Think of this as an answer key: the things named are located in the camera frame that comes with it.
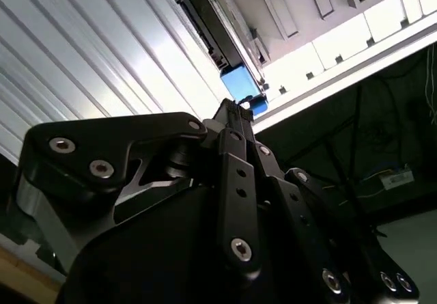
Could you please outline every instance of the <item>robotic hand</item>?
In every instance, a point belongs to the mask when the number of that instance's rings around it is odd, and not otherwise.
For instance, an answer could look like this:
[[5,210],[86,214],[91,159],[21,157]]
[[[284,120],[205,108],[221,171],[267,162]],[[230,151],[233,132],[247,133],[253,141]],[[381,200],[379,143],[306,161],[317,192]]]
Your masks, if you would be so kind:
[[418,303],[371,228],[337,216],[303,170],[283,173],[252,120],[225,100],[203,124],[165,113],[32,128],[10,206],[68,272],[58,303]]

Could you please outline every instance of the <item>blue plastic piece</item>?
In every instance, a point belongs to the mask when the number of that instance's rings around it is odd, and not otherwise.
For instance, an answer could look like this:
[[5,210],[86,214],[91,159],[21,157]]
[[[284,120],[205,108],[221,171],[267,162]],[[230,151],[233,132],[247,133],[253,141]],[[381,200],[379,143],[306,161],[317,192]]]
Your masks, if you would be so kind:
[[254,116],[265,112],[267,110],[267,108],[268,108],[267,101],[257,102],[256,105],[251,104],[251,109],[253,111]]
[[[237,102],[245,99],[247,96],[256,97],[261,94],[249,71],[244,66],[237,67],[231,72],[222,75],[221,79]],[[267,110],[267,102],[252,103],[251,109],[254,115],[260,114]]]

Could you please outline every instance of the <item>blue clamp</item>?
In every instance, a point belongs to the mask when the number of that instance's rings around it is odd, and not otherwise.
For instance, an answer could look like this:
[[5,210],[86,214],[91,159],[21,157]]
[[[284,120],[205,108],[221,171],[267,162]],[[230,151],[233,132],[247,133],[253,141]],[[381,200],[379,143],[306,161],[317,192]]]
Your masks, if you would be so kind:
[[239,66],[222,75],[221,79],[236,102],[240,102],[248,96],[252,97],[248,102],[255,116],[267,110],[267,99],[245,66]]

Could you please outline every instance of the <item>wooden surface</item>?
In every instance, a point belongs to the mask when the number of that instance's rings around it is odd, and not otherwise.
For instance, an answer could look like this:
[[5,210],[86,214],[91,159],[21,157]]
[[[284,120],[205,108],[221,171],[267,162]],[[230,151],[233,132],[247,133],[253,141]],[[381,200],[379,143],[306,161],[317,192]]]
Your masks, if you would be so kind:
[[54,303],[61,285],[0,248],[0,283],[36,303]]

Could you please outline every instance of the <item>cable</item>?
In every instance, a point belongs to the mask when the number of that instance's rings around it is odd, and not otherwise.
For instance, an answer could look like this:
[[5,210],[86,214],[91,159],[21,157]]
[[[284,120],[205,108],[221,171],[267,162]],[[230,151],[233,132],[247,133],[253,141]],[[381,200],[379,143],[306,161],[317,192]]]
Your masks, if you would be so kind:
[[428,97],[428,84],[429,84],[429,59],[430,59],[430,55],[431,55],[431,47],[428,48],[427,50],[427,57],[426,57],[426,81],[425,81],[425,99],[426,99],[426,103],[429,107],[429,109],[432,112],[432,116],[435,116],[436,112],[434,111],[433,106],[431,106],[431,102],[429,101],[429,97]]
[[384,171],[376,172],[375,174],[372,174],[371,176],[368,176],[367,178],[364,178],[361,181],[367,181],[368,179],[372,179],[375,176],[379,176],[380,174],[387,173],[387,172],[393,173],[394,171],[392,169],[385,169]]
[[[377,191],[376,193],[372,193],[371,195],[358,196],[357,198],[370,198],[370,197],[375,197],[375,196],[379,195],[380,193],[382,193],[382,192],[384,192],[384,191],[385,191],[385,188],[383,188],[383,189]],[[348,202],[349,202],[349,200],[345,200],[344,202],[341,202],[341,203],[339,204],[339,206],[342,206],[342,205],[344,205],[344,204],[346,204],[346,203],[348,203]]]
[[[392,169],[385,169],[384,171],[376,172],[376,173],[372,174],[371,176],[367,176],[366,178],[361,179],[360,182],[364,182],[364,181],[370,180],[370,179],[372,179],[372,178],[374,178],[376,176],[379,176],[380,174],[383,174],[383,173],[394,173],[394,171]],[[337,186],[335,186],[333,184],[330,184],[328,186],[322,187],[322,189],[332,189],[332,188],[337,188]]]
[[395,112],[395,122],[396,122],[396,129],[397,129],[397,161],[400,165],[403,165],[402,161],[402,122],[401,122],[401,114],[399,112],[399,107],[396,103],[396,98],[393,93],[393,91],[390,88],[390,84],[385,81],[384,79],[380,77],[376,77],[382,84],[384,84],[384,88],[389,94],[391,104],[393,106],[393,110]]
[[431,70],[431,107],[433,109],[432,113],[432,120],[431,124],[434,123],[434,120],[436,119],[436,112],[434,109],[434,45],[432,45],[432,55],[431,55],[431,67],[429,68]]

